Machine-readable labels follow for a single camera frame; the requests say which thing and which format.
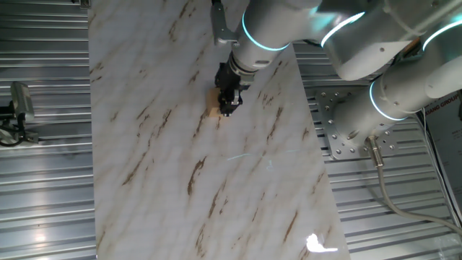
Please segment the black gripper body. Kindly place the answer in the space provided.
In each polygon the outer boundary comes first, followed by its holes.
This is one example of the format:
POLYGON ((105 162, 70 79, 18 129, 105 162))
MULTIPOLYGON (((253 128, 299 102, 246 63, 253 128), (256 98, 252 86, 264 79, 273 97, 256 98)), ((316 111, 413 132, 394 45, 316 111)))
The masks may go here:
POLYGON ((231 61, 220 63, 214 78, 214 84, 222 92, 247 90, 253 84, 253 74, 240 70, 231 61))

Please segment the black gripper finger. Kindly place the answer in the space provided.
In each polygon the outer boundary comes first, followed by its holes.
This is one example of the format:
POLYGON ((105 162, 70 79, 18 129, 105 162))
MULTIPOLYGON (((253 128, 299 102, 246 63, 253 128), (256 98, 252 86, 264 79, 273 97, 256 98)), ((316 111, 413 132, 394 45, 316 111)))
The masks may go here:
POLYGON ((222 112, 223 116, 231 116, 231 114, 243 104, 243 100, 241 98, 241 91, 240 90, 225 90, 228 99, 231 101, 231 109, 230 112, 222 112))
POLYGON ((218 101, 220 112, 230 112, 231 101, 228 99, 227 94, 222 90, 219 91, 218 101))

